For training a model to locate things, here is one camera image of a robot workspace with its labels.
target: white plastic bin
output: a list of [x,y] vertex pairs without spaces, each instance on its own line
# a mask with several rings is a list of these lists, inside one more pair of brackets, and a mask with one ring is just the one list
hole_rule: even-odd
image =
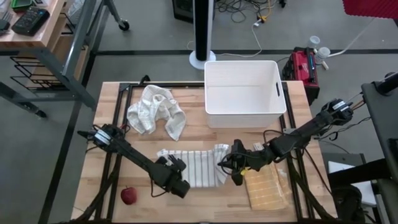
[[285,113],[274,61],[205,64],[205,109],[211,128],[266,128]]

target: white towel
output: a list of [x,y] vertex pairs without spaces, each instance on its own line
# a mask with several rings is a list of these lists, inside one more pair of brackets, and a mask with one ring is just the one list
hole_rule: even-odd
[[155,122],[158,119],[165,119],[167,133],[178,141],[187,118],[170,90],[148,85],[142,92],[140,101],[129,107],[127,119],[140,134],[153,133],[156,129]]
[[214,149],[208,151],[173,151],[162,149],[157,153],[157,157],[164,156],[171,162],[168,155],[174,155],[176,159],[181,159],[187,165],[182,171],[182,179],[189,182],[191,187],[218,187],[225,183],[225,174],[217,163],[221,162],[226,155],[229,146],[227,144],[217,144]]

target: apple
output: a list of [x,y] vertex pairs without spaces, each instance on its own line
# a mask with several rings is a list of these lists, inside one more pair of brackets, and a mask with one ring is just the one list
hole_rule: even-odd
[[132,205],[137,201],[137,190],[134,187],[126,187],[120,193],[120,197],[126,205]]

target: gray floor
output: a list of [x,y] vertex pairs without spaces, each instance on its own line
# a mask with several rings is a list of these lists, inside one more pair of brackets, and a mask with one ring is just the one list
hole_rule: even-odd
[[[101,50],[178,50],[186,49],[193,39],[192,25],[176,21],[170,1],[116,0],[120,15],[129,20],[131,32],[122,33],[112,18],[104,31]],[[245,11],[246,21],[235,24],[230,14],[216,13],[213,49],[257,49],[251,34],[254,13]],[[269,20],[256,29],[263,49],[292,49],[303,46],[311,35],[322,40],[322,46],[342,49],[370,20],[347,16],[341,1],[289,1],[285,9],[276,6]],[[378,19],[358,40],[353,49],[398,48],[398,28],[392,20]],[[277,60],[286,55],[261,55],[253,60]],[[242,60],[222,56],[219,60]],[[329,71],[318,69],[320,97],[312,105],[316,114],[333,98],[348,99],[360,91],[364,82],[381,79],[396,71],[398,55],[342,55],[328,59]],[[16,75],[12,62],[0,57],[0,81],[9,83],[25,94],[7,75]],[[138,81],[143,75],[153,80],[202,80],[203,72],[193,69],[187,56],[97,57],[88,91],[98,98],[101,83],[106,81]],[[49,120],[35,116],[0,98],[0,222],[35,223],[39,218],[47,187],[50,183],[61,141],[73,103],[38,103]],[[354,120],[368,116],[365,107],[356,111]],[[82,107],[77,129],[88,129],[93,112]],[[382,158],[382,152],[370,121],[341,134],[335,143],[352,153],[363,152],[368,161]],[[322,151],[339,149],[321,143]],[[85,141],[74,137],[60,188],[53,207],[51,222],[68,220],[75,198],[84,160]]]

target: wooden workbench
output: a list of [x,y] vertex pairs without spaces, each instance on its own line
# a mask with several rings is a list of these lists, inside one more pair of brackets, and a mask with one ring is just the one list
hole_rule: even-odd
[[[0,37],[0,48],[48,47],[49,44],[55,45],[57,41],[53,43],[50,41],[50,38],[55,30],[55,25],[61,11],[67,10],[67,8],[63,9],[64,6],[66,6],[65,0],[51,0],[50,4],[46,7],[46,10],[50,13],[50,17],[33,37],[16,34],[10,27],[8,34]],[[10,24],[14,25],[22,13],[16,14],[12,9],[9,12],[13,15]]]
[[[116,98],[118,95],[117,82],[103,83],[99,96],[94,123],[102,125],[112,123]],[[302,82],[288,82],[290,99],[297,126],[312,118]],[[132,103],[139,100],[142,90],[135,89]],[[206,124],[204,109],[204,91],[197,89],[173,89],[172,94],[179,102],[181,109],[187,115],[187,125],[178,142],[173,141],[164,130],[164,121],[157,123],[157,129],[151,135],[139,135],[135,130],[128,132],[126,140],[145,156],[156,160],[156,152],[161,149],[175,150],[208,150],[214,144],[232,144],[234,139],[241,139],[247,148],[252,148],[255,142],[262,142],[261,128],[244,129],[211,129]],[[280,130],[279,120],[268,129]],[[276,135],[267,135],[268,139]],[[312,140],[307,147],[314,158],[323,178],[327,181],[325,166],[317,141]],[[105,152],[94,149],[86,154],[81,172],[81,179],[75,199],[72,218],[81,215],[81,211],[90,204],[97,194],[104,166]],[[305,169],[311,191],[318,201],[331,214],[336,216],[332,197],[314,169],[307,156],[304,156]],[[279,168],[287,172],[285,162],[278,164]],[[125,205],[120,199],[120,192],[126,186],[135,187],[138,191],[138,201],[134,205]],[[155,194],[160,192],[156,187]],[[306,217],[304,200],[301,200],[303,214]],[[104,200],[104,209],[108,206],[108,197]],[[245,186],[235,186],[228,179],[224,186],[210,189],[190,189],[184,199],[166,194],[158,198],[150,196],[149,176],[138,166],[123,158],[115,201],[114,222],[293,222],[296,221],[294,203],[290,198],[290,205],[278,211],[252,211]]]

